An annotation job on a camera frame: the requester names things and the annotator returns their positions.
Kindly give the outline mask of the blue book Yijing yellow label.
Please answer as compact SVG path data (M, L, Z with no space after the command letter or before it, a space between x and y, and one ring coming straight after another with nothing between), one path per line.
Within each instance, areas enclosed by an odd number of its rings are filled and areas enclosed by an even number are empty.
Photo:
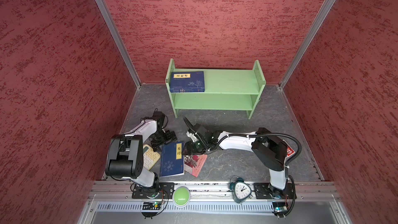
M164 145L161 153L160 177L184 175L184 142Z

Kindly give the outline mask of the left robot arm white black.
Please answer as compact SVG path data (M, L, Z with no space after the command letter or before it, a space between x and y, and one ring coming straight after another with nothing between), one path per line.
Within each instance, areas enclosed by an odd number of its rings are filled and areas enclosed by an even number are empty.
M132 130L114 135L106 158L106 176L117 181L130 180L145 193L157 194L159 177L144 168L144 141L149 140L155 151L176 141L175 132L164 129L167 124L167 116L154 110L151 117L142 118Z

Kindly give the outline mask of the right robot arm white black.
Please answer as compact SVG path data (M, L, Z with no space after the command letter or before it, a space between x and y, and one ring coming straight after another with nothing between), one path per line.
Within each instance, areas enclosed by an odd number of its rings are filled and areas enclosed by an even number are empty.
M283 133L272 133L266 128L258 128L256 132L231 133L227 131L209 131L200 124L188 125L186 142L183 155L208 155L219 150L244 150L254 153L259 160L269 169L269 190L273 197L286 189L288 182L288 166L291 160L300 153L288 154L289 145L283 138L294 142L298 140Z

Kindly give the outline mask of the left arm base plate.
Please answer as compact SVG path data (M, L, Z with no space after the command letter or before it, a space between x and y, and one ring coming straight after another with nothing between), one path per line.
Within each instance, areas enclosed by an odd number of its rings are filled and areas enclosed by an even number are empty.
M171 199L174 193L175 184L160 182L152 188L145 188L133 184L130 186L132 199Z

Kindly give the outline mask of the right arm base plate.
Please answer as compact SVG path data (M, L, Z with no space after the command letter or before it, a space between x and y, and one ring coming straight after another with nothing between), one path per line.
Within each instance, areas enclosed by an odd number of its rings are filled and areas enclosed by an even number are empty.
M293 200L297 198L291 183L287 183L283 190L271 186L270 183L254 183L254 193L257 199Z

